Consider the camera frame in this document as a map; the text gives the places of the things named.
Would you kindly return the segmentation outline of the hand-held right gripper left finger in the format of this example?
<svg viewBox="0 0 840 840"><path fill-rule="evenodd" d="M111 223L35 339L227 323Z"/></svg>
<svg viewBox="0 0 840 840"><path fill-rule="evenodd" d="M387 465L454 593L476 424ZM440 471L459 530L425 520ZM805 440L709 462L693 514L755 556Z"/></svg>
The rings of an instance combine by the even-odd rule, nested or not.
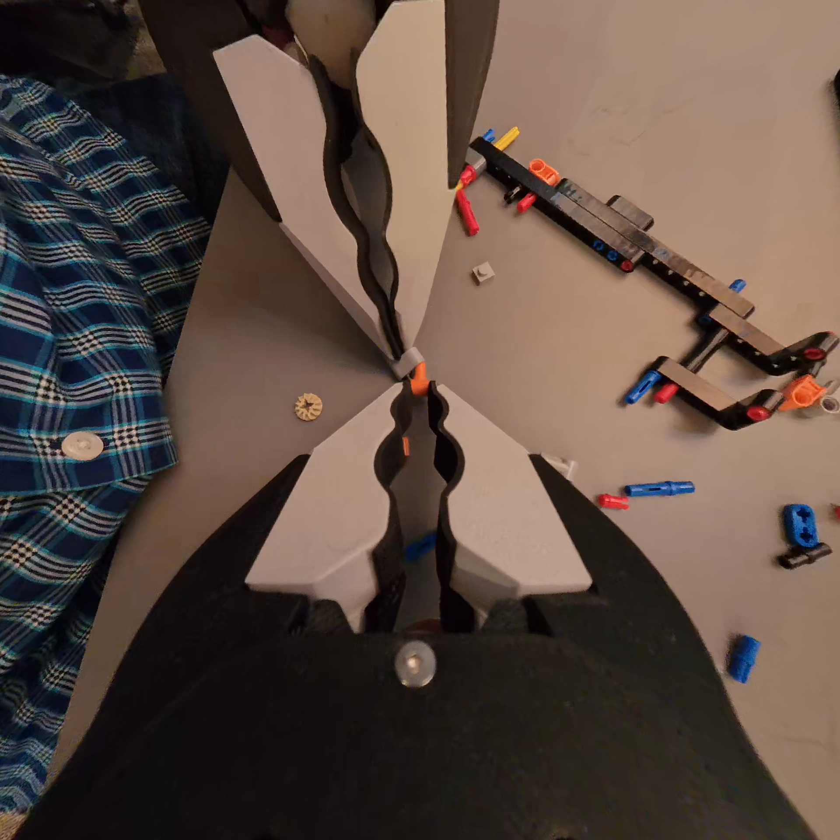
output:
<svg viewBox="0 0 840 840"><path fill-rule="evenodd" d="M412 387L396 384L312 450L245 577L251 590L335 602L364 630L369 605L402 573L391 485L412 418Z"/></svg>

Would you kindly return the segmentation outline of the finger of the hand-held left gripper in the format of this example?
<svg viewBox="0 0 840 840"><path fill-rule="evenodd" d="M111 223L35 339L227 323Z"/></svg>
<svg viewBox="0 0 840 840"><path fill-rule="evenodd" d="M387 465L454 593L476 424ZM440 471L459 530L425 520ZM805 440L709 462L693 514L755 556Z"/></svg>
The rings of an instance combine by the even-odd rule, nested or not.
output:
<svg viewBox="0 0 840 840"><path fill-rule="evenodd" d="M355 67L361 117L390 176L385 240L395 258L394 309L407 351L425 318L455 200L445 64L445 3L394 2Z"/></svg>
<svg viewBox="0 0 840 840"><path fill-rule="evenodd" d="M370 236L345 192L340 117L326 70L251 35L215 64L280 216L280 228L389 361L403 354L393 305L371 266Z"/></svg>

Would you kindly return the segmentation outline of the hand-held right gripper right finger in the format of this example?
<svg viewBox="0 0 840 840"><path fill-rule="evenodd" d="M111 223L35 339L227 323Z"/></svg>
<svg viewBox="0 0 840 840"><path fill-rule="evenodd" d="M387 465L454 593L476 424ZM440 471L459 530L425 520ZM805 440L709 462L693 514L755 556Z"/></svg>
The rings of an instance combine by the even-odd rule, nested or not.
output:
<svg viewBox="0 0 840 840"><path fill-rule="evenodd" d="M529 452L445 385L427 392L444 481L436 540L440 623L467 634L495 604L586 592L592 578Z"/></svg>

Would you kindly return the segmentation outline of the black lego frame assembly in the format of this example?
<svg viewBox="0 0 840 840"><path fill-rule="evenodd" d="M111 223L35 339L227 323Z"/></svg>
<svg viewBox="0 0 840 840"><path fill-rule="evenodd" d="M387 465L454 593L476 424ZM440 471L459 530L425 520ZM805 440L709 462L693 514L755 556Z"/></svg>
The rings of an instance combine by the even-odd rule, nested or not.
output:
<svg viewBox="0 0 840 840"><path fill-rule="evenodd" d="M645 269L696 306L700 338L695 347L682 361L658 357L625 393L626 405L649 394L657 404L678 396L718 426L738 431L780 413L783 389L802 375L817 380L838 347L838 336L830 331L787 345L772 338L752 320L755 307L742 294L743 282L726 284L665 246L650 234L654 219L623 196L603 202L544 161L523 165L480 135L468 147L462 186L483 174L507 188L504 202L515 205L519 214L535 207L624 275ZM737 402L701 375L708 361L726 348L769 377L789 375L791 380ZM834 382L820 384L828 388L827 395L838 388Z"/></svg>

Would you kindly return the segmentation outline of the blue oval lego liftarm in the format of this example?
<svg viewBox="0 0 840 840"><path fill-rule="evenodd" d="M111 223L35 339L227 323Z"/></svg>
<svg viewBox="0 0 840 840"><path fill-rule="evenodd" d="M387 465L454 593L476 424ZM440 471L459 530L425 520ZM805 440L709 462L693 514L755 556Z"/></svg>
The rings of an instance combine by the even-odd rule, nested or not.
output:
<svg viewBox="0 0 840 840"><path fill-rule="evenodd" d="M804 503L792 503L782 509L785 537L792 546L812 549L820 543L816 515L813 508Z"/></svg>

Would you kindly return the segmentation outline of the blue plaid shirt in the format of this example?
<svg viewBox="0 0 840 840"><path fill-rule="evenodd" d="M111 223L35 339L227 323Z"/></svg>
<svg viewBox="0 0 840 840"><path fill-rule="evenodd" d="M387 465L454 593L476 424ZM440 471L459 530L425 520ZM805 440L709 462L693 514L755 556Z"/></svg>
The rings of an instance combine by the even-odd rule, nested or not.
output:
<svg viewBox="0 0 840 840"><path fill-rule="evenodd" d="M46 785L123 522L174 466L164 386L228 176L167 74L2 76L1 800Z"/></svg>

